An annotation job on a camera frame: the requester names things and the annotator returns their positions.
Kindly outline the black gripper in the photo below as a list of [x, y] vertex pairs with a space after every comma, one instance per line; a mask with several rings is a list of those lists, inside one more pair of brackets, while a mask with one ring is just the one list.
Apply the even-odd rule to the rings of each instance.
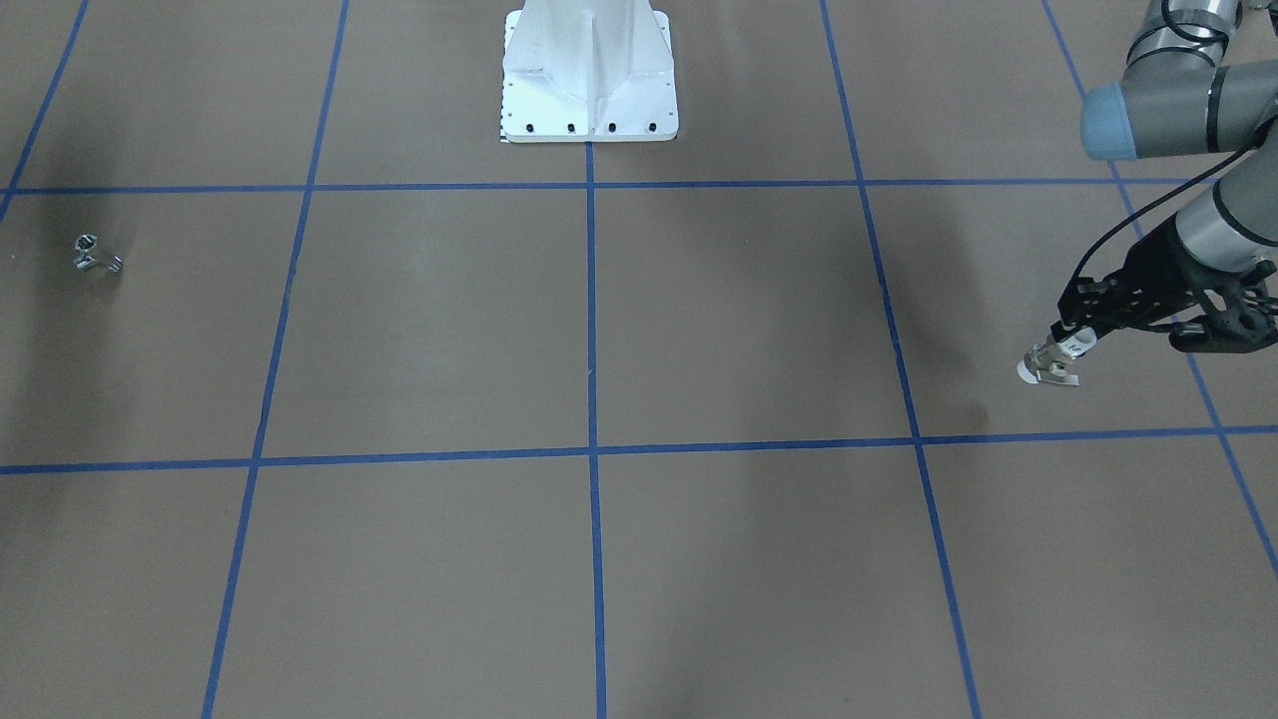
[[1118, 331], [1173, 335], [1180, 322], [1169, 318], [1196, 307], [1189, 296], [1186, 275], [1204, 266], [1183, 245], [1177, 218], [1167, 218], [1123, 255], [1123, 266], [1104, 281], [1077, 278], [1059, 295], [1059, 319], [1051, 338], [1091, 331], [1100, 340]]

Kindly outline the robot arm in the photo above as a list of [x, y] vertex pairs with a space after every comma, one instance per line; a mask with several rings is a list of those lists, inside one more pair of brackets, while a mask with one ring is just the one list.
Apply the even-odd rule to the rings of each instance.
[[1079, 358], [1105, 335], [1166, 335], [1183, 354], [1275, 344], [1275, 63], [1228, 65], [1237, 1], [1151, 1], [1123, 77], [1082, 101], [1091, 160], [1217, 155], [1217, 181], [1146, 232], [1100, 281], [1074, 273], [1049, 344]]

